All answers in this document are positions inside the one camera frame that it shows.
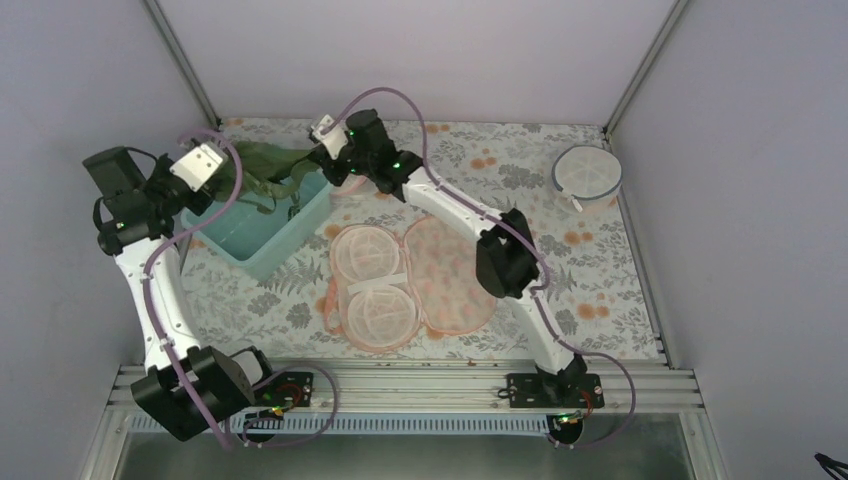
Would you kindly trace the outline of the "dark green bra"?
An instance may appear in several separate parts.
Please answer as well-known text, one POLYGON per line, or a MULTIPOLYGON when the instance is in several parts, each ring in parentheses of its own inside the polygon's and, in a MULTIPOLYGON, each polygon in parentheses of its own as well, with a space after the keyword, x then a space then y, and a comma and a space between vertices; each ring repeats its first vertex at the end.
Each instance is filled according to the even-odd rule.
POLYGON ((241 158, 242 183, 238 202, 254 206, 258 213, 270 215, 279 201, 288 200, 287 218, 301 210, 300 187, 304 178, 319 169, 308 159, 309 150, 285 149, 276 144, 236 141, 241 158))

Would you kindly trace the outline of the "mint green plastic bin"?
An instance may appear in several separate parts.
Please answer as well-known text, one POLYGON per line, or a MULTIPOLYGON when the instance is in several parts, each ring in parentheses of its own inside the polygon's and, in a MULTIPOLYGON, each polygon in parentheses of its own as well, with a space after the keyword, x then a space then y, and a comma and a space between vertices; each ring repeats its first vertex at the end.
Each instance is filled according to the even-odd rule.
POLYGON ((299 209, 293 216, 289 215, 294 206, 290 199, 279 200, 272 213, 263 214, 256 206, 269 207, 271 202, 247 194, 193 238, 230 265, 265 281, 329 219, 332 190, 322 174, 307 174, 298 192, 299 209))

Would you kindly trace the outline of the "floral mesh bra laundry bag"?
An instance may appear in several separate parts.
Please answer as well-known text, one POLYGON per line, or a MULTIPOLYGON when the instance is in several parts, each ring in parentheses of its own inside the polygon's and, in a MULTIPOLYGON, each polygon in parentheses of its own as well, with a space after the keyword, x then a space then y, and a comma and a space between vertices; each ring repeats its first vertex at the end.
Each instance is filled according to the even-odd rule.
POLYGON ((495 313, 495 297, 476 278, 475 243, 433 216, 402 235, 348 226, 332 241, 329 262, 324 327, 366 352, 399 349, 420 329, 472 333, 495 313))

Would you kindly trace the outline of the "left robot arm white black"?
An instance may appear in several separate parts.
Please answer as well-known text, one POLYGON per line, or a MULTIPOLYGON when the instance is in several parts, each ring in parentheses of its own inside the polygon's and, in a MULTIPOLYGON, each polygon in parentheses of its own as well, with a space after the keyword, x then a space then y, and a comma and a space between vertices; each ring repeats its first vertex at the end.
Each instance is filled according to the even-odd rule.
POLYGON ((144 339, 144 376, 131 384, 134 402, 166 431, 187 441, 247 407, 270 402, 278 377, 255 347, 225 354, 200 343, 181 284, 174 217, 202 214, 213 198, 206 183, 224 165, 211 142, 179 160, 162 155, 144 175, 125 146, 98 152, 82 165, 101 195, 93 222, 101 250, 122 272, 144 339))

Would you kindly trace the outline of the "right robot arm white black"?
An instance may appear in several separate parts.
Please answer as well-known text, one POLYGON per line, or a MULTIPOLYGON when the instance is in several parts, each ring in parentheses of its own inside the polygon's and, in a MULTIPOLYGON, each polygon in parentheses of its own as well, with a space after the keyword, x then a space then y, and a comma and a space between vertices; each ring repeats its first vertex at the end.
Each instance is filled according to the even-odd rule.
POLYGON ((583 354, 566 344, 548 305, 549 269, 523 213, 495 210, 458 190, 429 167, 424 152, 399 149, 373 109, 344 121, 324 116, 311 126, 309 137, 315 145, 309 159, 331 184, 365 177, 380 192, 426 211, 472 242, 478 283, 504 300, 526 331, 539 394, 555 407, 581 395, 588 367, 583 354))

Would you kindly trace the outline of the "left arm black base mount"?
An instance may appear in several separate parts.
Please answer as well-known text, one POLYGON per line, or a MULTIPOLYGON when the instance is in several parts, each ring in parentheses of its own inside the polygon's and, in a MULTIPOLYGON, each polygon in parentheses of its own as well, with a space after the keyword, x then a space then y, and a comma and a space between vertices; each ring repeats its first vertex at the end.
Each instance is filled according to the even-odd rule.
POLYGON ((253 410, 232 421, 231 432, 242 442, 262 444, 272 440, 287 413, 310 406, 313 383, 311 372, 281 374, 259 390, 253 410))

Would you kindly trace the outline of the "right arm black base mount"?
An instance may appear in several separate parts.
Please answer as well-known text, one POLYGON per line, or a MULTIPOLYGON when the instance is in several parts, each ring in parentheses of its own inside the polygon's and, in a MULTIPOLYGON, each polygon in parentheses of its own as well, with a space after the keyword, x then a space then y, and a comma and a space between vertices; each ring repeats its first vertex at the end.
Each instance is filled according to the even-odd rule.
POLYGON ((575 445, 585 420, 605 406, 600 377, 590 373, 511 373, 497 396, 513 409, 554 409, 546 423, 555 445, 575 445))

